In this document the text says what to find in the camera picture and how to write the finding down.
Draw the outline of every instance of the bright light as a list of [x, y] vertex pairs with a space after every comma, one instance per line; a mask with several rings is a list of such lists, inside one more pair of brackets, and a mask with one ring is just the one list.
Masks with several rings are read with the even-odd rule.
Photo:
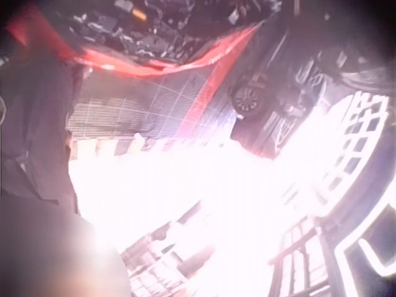
[[374, 252], [374, 250], [366, 240], [359, 239], [358, 242], [364, 252], [364, 255], [367, 257], [367, 260], [369, 261], [371, 267], [378, 273], [378, 275], [382, 277], [389, 277], [396, 273], [396, 262], [385, 267], [384, 265], [382, 265], [377, 254]]
[[[278, 175], [283, 176], [280, 187], [296, 183], [301, 188], [294, 199], [299, 208], [324, 217], [342, 199], [377, 145], [387, 118], [388, 100], [357, 92], [334, 105], [327, 115], [316, 108], [312, 111], [277, 160]], [[369, 125], [373, 121], [377, 126], [372, 131]], [[363, 146], [355, 151], [361, 140]], [[359, 162], [353, 171], [347, 170], [349, 161], [356, 160]], [[323, 197], [324, 205], [317, 201], [317, 195]]]
[[100, 66], [102, 69], [106, 69], [106, 70], [114, 70], [114, 69], [116, 69], [116, 66], [114, 66], [114, 65], [101, 65]]
[[[379, 215], [389, 205], [389, 202], [394, 199], [395, 192], [396, 179], [391, 182], [384, 195], [381, 197], [380, 201], [373, 208], [370, 214], [363, 220], [363, 222], [335, 248], [334, 255], [337, 260], [338, 266], [340, 267], [342, 282], [347, 297], [358, 297], [358, 292], [356, 290], [355, 281], [353, 279], [345, 252], [350, 246], [352, 246], [352, 244], [359, 241], [360, 237], [364, 234], [364, 232], [375, 222]], [[375, 262], [375, 259], [372, 257], [370, 262]]]
[[389, 205], [396, 210], [396, 198], [393, 198], [392, 201], [390, 201]]
[[[233, 142], [221, 149], [142, 152], [70, 165], [83, 217], [119, 252], [202, 200], [215, 217], [201, 240], [216, 244], [220, 262], [213, 277], [223, 280], [216, 280], [218, 290], [228, 292], [229, 282], [248, 278], [254, 296], [269, 288], [272, 268], [266, 263], [278, 252], [289, 217], [277, 199], [272, 170], [271, 161]], [[242, 286], [233, 290], [235, 296]]]

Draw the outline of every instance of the car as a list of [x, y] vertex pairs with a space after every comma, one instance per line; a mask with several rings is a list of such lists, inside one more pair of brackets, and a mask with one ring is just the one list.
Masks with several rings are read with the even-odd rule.
[[261, 27], [225, 80], [237, 114], [231, 139], [259, 157], [277, 158], [312, 110], [336, 104], [344, 91], [394, 95], [391, 46], [378, 34], [340, 31], [359, 20], [337, 8], [307, 10]]
[[213, 64], [276, 14], [273, 0], [51, 1], [26, 6], [7, 30], [65, 59], [116, 72], [165, 75]]

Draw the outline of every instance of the dark car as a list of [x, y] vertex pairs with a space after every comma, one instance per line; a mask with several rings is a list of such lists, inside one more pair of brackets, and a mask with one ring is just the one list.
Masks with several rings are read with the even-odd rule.
[[276, 158], [317, 105], [330, 108], [358, 90], [394, 94], [391, 46], [372, 32], [354, 32], [359, 20], [337, 9], [308, 8], [261, 28], [245, 50], [249, 57], [229, 74], [238, 115], [231, 139], [257, 156]]

